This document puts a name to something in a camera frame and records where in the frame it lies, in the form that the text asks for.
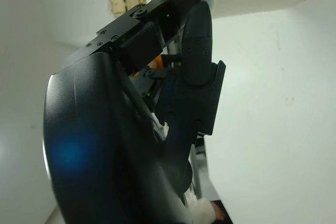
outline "white wall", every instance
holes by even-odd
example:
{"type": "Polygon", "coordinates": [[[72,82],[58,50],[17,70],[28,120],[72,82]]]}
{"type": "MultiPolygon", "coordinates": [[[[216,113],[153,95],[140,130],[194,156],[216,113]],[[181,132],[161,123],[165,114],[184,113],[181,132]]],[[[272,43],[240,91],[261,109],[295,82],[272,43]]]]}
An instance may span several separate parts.
{"type": "Polygon", "coordinates": [[[48,78],[74,49],[51,41],[41,0],[0,0],[0,223],[44,223],[56,203],[44,168],[48,78]]]}
{"type": "Polygon", "coordinates": [[[334,223],[336,0],[213,21],[209,172],[233,223],[334,223]]]}
{"type": "Polygon", "coordinates": [[[114,20],[110,0],[45,0],[54,41],[82,47],[114,20]]]}
{"type": "Polygon", "coordinates": [[[49,219],[46,221],[46,224],[65,224],[59,208],[56,208],[55,211],[50,215],[49,219]]]}

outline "curved black cover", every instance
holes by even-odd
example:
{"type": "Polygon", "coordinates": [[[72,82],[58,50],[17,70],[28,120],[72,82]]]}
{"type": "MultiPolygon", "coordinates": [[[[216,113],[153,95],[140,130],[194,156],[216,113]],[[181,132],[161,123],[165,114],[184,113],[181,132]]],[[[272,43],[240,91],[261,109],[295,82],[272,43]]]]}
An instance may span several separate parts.
{"type": "Polygon", "coordinates": [[[153,128],[113,56],[98,52],[51,76],[44,154],[66,223],[192,223],[162,171],[153,128]]]}

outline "black robotic arm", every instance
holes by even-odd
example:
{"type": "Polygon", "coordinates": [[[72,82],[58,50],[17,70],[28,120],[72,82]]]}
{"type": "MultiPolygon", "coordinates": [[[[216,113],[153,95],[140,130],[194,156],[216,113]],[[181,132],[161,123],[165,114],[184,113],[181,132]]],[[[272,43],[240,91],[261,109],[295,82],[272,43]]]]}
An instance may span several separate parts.
{"type": "Polygon", "coordinates": [[[181,200],[191,182],[188,154],[212,134],[225,65],[211,63],[209,8],[201,0],[152,0],[97,32],[51,76],[44,156],[66,223],[192,223],[181,200]],[[138,80],[146,65],[181,41],[182,67],[160,80],[154,112],[138,80]]]}

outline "screw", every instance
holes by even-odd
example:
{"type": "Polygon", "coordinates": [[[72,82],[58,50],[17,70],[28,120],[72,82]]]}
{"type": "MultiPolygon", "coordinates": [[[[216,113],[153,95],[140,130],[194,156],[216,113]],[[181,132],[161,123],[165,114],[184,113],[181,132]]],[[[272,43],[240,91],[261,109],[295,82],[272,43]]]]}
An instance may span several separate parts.
{"type": "Polygon", "coordinates": [[[202,122],[200,120],[195,121],[195,126],[197,129],[200,129],[202,127],[202,122]]]}
{"type": "Polygon", "coordinates": [[[168,112],[168,114],[167,114],[167,118],[170,118],[170,119],[175,118],[175,114],[174,114],[174,112],[168,112]]]}
{"type": "Polygon", "coordinates": [[[133,14],[133,17],[134,17],[134,18],[140,18],[140,17],[144,16],[146,13],[147,13],[147,9],[140,9],[140,10],[137,10],[137,11],[133,14]]]}
{"type": "Polygon", "coordinates": [[[154,70],[153,69],[149,69],[147,72],[146,72],[146,76],[152,76],[154,74],[154,70]]]}
{"type": "Polygon", "coordinates": [[[114,41],[116,41],[118,38],[119,38],[119,35],[114,35],[114,36],[111,38],[111,40],[112,40],[112,42],[114,42],[114,41]]]}

